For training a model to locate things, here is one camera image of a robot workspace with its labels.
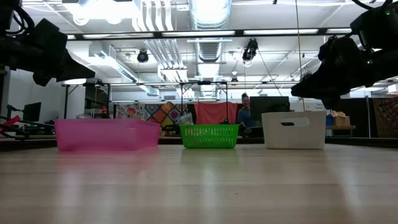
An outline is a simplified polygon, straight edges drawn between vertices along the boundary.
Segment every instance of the pink plastic bin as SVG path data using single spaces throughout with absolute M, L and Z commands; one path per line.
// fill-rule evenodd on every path
M 135 151 L 157 146 L 160 125 L 138 119 L 58 119 L 59 151 Z

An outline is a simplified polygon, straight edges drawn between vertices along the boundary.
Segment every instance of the white plastic bin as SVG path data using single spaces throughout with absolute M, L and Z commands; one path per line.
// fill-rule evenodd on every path
M 326 112 L 263 113 L 262 127 L 268 149 L 323 149 Z

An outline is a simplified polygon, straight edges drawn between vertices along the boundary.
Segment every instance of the red object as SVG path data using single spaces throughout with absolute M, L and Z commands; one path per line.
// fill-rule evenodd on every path
M 238 104 L 228 102 L 228 119 L 235 124 Z M 197 103 L 197 124 L 220 124 L 226 119 L 226 103 Z
M 17 115 L 14 118 L 9 119 L 8 121 L 6 121 L 3 125 L 5 125 L 7 127 L 11 127 L 12 125 L 14 125 L 15 123 L 17 123 L 20 120 L 21 120 L 21 118 Z

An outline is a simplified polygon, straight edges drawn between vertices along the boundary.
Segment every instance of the blue object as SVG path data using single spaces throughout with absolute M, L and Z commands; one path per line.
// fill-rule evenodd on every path
M 332 115 L 326 116 L 326 126 L 333 126 L 333 117 Z

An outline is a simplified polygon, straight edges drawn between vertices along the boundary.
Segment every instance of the red curtain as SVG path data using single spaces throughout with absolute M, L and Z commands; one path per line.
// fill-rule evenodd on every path
M 238 104 L 228 102 L 228 119 L 230 124 L 236 121 Z M 220 124 L 226 119 L 226 103 L 195 104 L 197 124 Z

